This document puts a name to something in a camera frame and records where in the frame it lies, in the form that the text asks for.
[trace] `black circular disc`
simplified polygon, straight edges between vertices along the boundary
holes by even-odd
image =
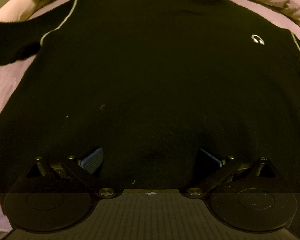
[[[233,181],[216,188],[210,195],[213,213],[228,225],[247,231],[270,231],[293,219],[297,201],[292,193],[273,185],[251,187],[249,181]]]
[[[90,193],[60,193],[39,189],[33,193],[8,193],[5,215],[28,231],[49,232],[67,228],[82,220],[93,207]]]

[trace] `metal screw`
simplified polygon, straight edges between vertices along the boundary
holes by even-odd
[[[197,188],[197,187],[191,187],[187,190],[187,192],[190,194],[190,195],[193,195],[193,196],[198,196],[198,195],[201,195],[202,194],[202,189],[200,188]]]
[[[114,193],[114,190],[109,187],[104,187],[101,190],[99,190],[99,194],[103,196],[110,196]]]

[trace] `black device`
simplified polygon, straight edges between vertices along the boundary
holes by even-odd
[[[290,230],[300,205],[266,157],[201,153],[191,188],[123,192],[98,178],[101,147],[57,164],[37,157],[0,194],[13,228],[4,239],[300,240]]]

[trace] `shirt sleeve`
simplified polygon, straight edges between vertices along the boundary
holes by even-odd
[[[40,50],[40,39],[57,28],[71,11],[74,0],[28,21],[0,22],[0,66],[24,60]]]

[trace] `black fabric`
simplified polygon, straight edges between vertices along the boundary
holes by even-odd
[[[0,65],[38,50],[73,4],[0,23]],[[203,148],[220,159],[266,156],[300,192],[290,31],[229,0],[78,0],[0,114],[0,192],[36,156],[59,161],[95,146],[100,178],[118,190],[191,185]]]

